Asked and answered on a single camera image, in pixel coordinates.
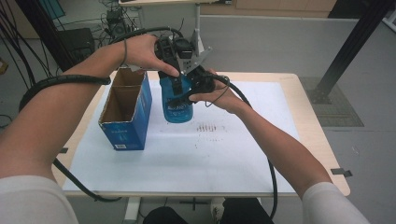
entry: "white shirt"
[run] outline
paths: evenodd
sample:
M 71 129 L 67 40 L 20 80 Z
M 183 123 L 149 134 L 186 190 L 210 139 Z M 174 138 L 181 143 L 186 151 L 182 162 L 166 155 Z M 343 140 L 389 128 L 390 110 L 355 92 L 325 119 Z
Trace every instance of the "white shirt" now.
M 78 223 L 70 202 L 53 180 L 34 175 L 0 179 L 0 223 Z
M 306 224 L 364 224 L 369 221 L 332 183 L 318 183 L 303 196 Z
M 369 223 L 332 183 L 318 183 L 303 197 L 305 224 Z M 0 179 L 0 223 L 78 223 L 70 202 L 54 181 L 18 175 Z

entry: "blue container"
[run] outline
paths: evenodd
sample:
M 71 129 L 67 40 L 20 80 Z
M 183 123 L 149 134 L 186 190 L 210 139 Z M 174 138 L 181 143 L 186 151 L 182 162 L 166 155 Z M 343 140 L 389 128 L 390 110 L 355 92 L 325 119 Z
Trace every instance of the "blue container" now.
M 160 85 L 163 97 L 163 115 L 168 122 L 171 123 L 184 123 L 192 119 L 192 105 L 182 104 L 177 107 L 169 106 L 168 102 L 182 96 L 190 90 L 191 82 L 186 76 L 181 76 L 181 85 L 183 92 L 174 95 L 172 89 L 172 81 L 169 77 L 160 78 Z

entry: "wall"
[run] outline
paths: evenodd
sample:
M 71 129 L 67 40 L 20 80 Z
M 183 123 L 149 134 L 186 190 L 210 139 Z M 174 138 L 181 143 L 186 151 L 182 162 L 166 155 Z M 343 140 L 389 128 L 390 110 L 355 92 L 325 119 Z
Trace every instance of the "wall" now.
M 327 18 L 336 0 L 233 0 L 231 5 L 202 4 L 203 15 Z

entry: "open box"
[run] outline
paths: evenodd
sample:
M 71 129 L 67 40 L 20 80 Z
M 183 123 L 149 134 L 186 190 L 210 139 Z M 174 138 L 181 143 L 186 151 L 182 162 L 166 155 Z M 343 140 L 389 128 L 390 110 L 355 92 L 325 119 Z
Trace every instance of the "open box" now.
M 130 68 L 120 68 L 99 118 L 99 126 L 114 149 L 144 149 L 151 103 L 147 74 L 142 76 Z

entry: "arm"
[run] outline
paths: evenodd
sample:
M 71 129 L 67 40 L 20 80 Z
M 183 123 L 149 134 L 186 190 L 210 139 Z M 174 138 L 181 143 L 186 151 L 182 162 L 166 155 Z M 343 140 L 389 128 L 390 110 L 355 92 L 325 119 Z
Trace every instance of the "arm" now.
M 216 81 L 216 85 L 217 91 L 195 94 L 190 100 L 213 102 L 224 92 L 224 89 L 221 90 L 224 84 Z M 306 147 L 264 119 L 232 91 L 227 90 L 215 105 L 244 122 L 269 161 L 289 181 L 300 198 L 309 187 L 319 182 L 332 182 L 324 167 Z
M 128 39 L 126 62 L 178 76 L 175 68 L 155 57 L 155 41 L 152 35 Z M 124 53 L 123 42 L 103 47 L 65 71 L 64 76 L 108 77 L 122 63 Z M 71 83 L 39 92 L 0 134 L 0 178 L 41 175 L 54 180 L 52 162 L 77 128 L 99 88 L 95 84 Z

